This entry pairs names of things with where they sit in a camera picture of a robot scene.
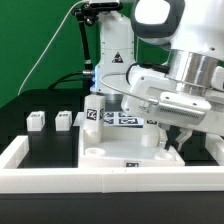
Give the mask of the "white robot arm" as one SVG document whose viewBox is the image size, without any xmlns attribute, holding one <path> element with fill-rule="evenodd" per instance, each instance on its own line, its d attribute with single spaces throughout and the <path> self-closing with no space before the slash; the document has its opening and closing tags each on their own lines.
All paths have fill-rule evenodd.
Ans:
<svg viewBox="0 0 224 224">
<path fill-rule="evenodd" d="M 169 50 L 167 69 L 135 66 L 122 109 L 224 136 L 224 0 L 136 0 L 134 34 Z"/>
</svg>

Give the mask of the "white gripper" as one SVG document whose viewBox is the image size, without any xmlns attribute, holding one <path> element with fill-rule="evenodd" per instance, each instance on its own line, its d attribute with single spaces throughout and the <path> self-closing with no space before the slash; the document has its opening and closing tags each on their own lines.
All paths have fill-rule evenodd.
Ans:
<svg viewBox="0 0 224 224">
<path fill-rule="evenodd" d="M 224 92 L 208 89 L 204 96 L 177 92 L 176 82 L 164 73 L 139 66 L 131 69 L 129 82 L 121 107 L 128 115 L 160 123 L 161 148 L 169 149 L 169 125 L 182 127 L 175 139 L 178 151 L 193 130 L 224 136 Z"/>
</svg>

